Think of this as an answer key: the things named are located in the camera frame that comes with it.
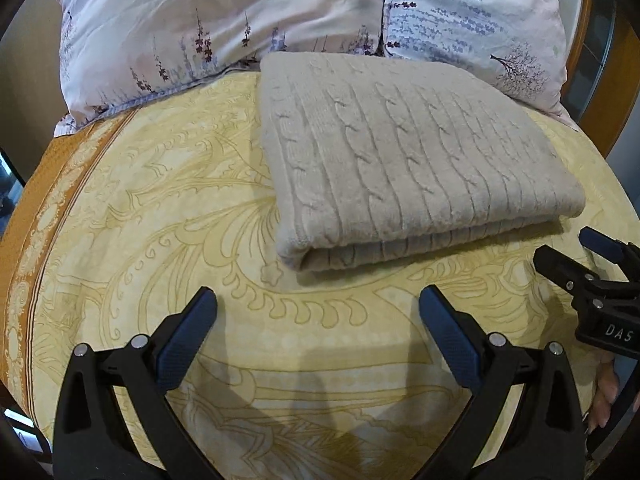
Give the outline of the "person's right hand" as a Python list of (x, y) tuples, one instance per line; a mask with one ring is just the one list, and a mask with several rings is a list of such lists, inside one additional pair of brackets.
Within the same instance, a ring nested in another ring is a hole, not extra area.
[(620, 380), (614, 372), (615, 356), (602, 351), (596, 374), (594, 393), (587, 417), (587, 434), (597, 427), (604, 428), (611, 416), (611, 408), (620, 390)]

